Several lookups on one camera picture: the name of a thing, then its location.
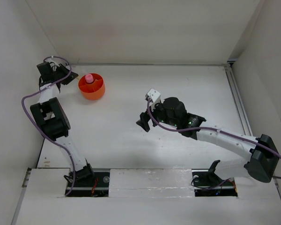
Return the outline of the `orange ribbed round container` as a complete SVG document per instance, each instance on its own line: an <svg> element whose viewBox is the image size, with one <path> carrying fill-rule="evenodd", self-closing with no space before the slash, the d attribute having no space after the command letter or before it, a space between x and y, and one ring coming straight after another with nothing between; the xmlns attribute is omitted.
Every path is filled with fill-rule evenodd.
<svg viewBox="0 0 281 225"><path fill-rule="evenodd" d="M95 81L91 84L85 82L85 75L79 80L78 87L87 100L99 100L105 93L104 79L96 73L91 73Z"/></svg>

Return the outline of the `aluminium side rail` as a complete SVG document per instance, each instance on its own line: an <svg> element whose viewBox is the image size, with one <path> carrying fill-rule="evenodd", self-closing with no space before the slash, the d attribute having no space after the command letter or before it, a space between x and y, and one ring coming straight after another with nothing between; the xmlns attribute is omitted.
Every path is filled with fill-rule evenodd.
<svg viewBox="0 0 281 225"><path fill-rule="evenodd" d="M244 132L245 135L248 136L253 136L253 132L248 120L248 116L246 114L245 108L244 108L244 104L242 102L242 98L240 95L240 92L238 90L237 87L237 83L236 83L236 79L234 77L233 71L232 71L232 67L230 63L226 63L222 65L224 70L225 70L225 74L229 83L229 87L230 87L230 91L236 106L236 110L238 113L238 117L240 119L241 125L242 125L242 130Z"/></svg>

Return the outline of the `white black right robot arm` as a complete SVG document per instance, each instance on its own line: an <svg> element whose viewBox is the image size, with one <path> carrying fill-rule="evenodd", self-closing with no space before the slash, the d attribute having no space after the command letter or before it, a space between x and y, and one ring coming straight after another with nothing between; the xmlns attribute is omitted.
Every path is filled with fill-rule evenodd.
<svg viewBox="0 0 281 225"><path fill-rule="evenodd" d="M271 137L246 136L226 131L219 126L207 123L206 119L187 112L185 105L176 97L166 98L140 114L136 122L146 132L149 121L158 126L162 123L173 126L183 136L197 141L208 142L237 154L240 159L214 161L204 178L211 184L234 177L252 177L263 183L272 180L279 158Z"/></svg>

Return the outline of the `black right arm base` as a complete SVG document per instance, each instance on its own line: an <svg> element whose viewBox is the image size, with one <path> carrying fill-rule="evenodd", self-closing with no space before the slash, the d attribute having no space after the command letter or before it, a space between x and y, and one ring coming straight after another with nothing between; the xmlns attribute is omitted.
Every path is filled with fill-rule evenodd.
<svg viewBox="0 0 281 225"><path fill-rule="evenodd" d="M194 187L195 197L238 197L234 180L222 180L215 174L220 160L214 161L208 169L192 170L191 186Z"/></svg>

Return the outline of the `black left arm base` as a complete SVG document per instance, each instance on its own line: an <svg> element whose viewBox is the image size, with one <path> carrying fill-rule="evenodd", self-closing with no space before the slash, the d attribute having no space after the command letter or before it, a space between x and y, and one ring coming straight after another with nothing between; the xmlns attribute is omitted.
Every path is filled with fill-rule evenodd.
<svg viewBox="0 0 281 225"><path fill-rule="evenodd" d="M76 177L73 182L73 172L64 175L67 181L65 190L66 197L108 197L110 183L110 169L92 169L83 168L76 172Z"/></svg>

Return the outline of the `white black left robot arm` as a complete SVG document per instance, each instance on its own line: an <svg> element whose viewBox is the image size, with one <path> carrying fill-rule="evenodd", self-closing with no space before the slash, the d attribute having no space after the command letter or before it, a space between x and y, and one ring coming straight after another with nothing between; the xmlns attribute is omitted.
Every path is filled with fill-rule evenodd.
<svg viewBox="0 0 281 225"><path fill-rule="evenodd" d="M52 60L38 64L37 68L40 72L41 95L39 101L30 106L34 121L50 140L66 148L65 157L69 161L71 172L64 176L65 179L90 186L95 181L94 171L70 138L70 122L57 98L61 85L68 85L78 74Z"/></svg>

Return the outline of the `white foam block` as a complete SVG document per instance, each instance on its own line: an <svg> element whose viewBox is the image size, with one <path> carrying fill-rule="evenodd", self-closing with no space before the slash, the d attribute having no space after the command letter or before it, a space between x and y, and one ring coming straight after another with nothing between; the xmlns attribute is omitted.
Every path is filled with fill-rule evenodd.
<svg viewBox="0 0 281 225"><path fill-rule="evenodd" d="M192 198L191 181L190 169L112 169L109 197Z"/></svg>

